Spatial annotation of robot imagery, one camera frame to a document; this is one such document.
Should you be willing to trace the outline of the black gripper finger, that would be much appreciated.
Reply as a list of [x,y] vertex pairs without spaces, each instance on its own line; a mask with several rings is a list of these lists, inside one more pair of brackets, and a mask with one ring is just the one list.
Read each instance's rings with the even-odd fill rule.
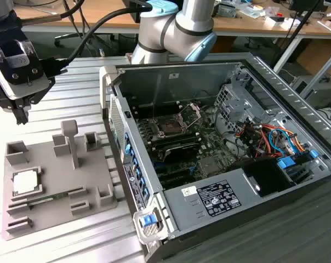
[[28,122],[28,110],[31,108],[27,99],[17,99],[12,101],[12,113],[16,118],[17,125]]

